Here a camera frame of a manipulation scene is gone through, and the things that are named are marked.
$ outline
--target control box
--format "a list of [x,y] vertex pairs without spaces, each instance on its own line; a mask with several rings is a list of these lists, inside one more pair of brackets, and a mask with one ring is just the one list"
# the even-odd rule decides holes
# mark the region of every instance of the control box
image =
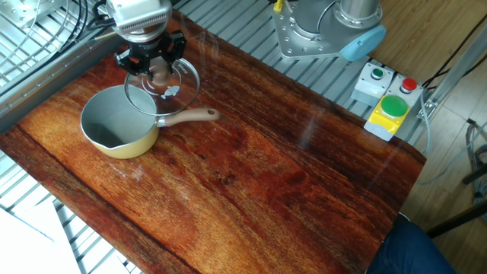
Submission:
[[351,98],[375,107],[393,80],[394,72],[371,63],[365,64]]
[[392,139],[404,122],[409,111],[422,96],[423,87],[414,79],[397,75],[386,94],[374,108],[364,129],[385,141]]

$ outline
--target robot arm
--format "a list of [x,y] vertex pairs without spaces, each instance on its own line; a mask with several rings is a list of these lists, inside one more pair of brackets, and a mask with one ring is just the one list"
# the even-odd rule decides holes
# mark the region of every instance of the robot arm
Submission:
[[146,74],[152,81],[151,60],[162,57],[170,73],[172,63],[183,57],[186,39],[180,31],[169,34],[167,22],[172,16],[169,0],[102,0],[108,16],[99,20],[110,21],[113,30],[129,44],[129,48],[116,54],[116,63],[132,75]]

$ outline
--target tabletop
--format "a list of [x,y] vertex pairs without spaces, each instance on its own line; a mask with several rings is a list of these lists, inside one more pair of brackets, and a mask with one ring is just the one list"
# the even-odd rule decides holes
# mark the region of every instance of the tabletop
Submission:
[[146,273],[364,273],[424,157],[215,37],[177,11],[169,31],[214,122],[162,129],[150,151],[109,158],[83,135],[113,56],[0,136],[0,149]]

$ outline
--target red button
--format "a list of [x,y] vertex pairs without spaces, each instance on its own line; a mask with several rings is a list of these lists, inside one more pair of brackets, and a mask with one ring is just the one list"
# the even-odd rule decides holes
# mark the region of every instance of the red button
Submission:
[[413,78],[406,78],[403,80],[403,88],[407,91],[414,91],[418,87],[418,83]]

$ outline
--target saucepan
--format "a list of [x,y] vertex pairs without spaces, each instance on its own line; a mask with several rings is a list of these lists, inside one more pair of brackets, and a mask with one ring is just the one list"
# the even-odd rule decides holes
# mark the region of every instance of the saucepan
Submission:
[[[133,103],[146,113],[156,112],[156,104],[146,92],[130,87]],[[168,116],[142,113],[127,100],[123,85],[95,94],[81,113],[81,130],[104,154],[118,159],[134,158],[156,142],[159,128],[186,121],[211,121],[220,117],[217,110],[199,108],[183,110]]]

